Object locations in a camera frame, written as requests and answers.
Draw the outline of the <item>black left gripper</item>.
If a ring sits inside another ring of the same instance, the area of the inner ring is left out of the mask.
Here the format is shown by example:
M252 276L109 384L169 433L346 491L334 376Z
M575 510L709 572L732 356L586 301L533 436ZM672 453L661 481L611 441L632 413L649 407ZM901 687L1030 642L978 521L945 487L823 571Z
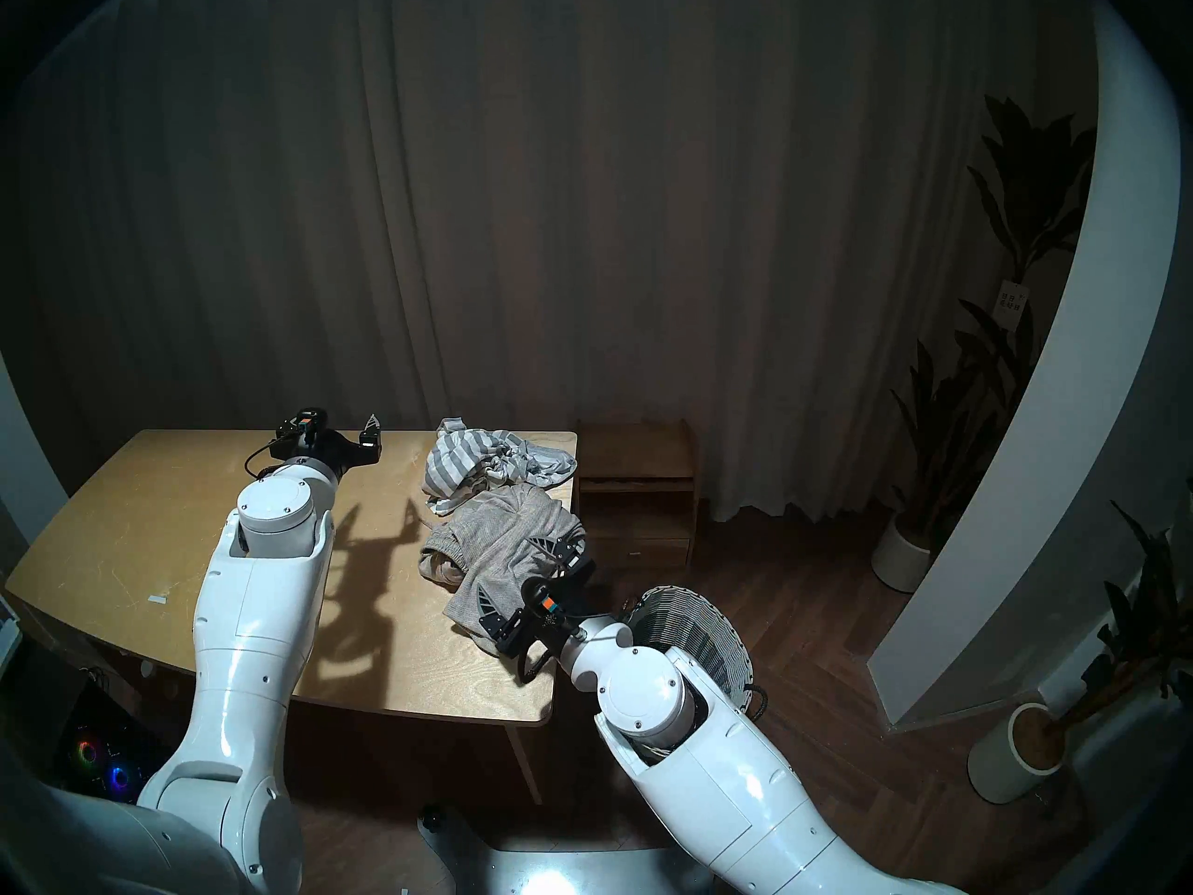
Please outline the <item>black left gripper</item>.
M320 462L336 480L341 480L351 469L379 462L381 433L381 422L376 414L371 414L356 442L351 442L328 426L326 409L305 408L276 430L271 457L282 463L296 463L298 459Z

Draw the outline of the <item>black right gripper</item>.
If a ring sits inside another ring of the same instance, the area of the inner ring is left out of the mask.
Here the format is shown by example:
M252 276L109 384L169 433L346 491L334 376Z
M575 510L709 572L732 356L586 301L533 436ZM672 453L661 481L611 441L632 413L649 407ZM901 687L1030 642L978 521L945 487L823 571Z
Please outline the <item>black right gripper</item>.
M583 529L560 537L528 536L528 545L538 563L554 570L524 580L523 605L509 618L486 590L477 590L480 625L497 655L514 660L520 685L533 683L549 661L561 656L565 643L580 636L581 623L592 616L585 590L595 570L593 558L583 556Z

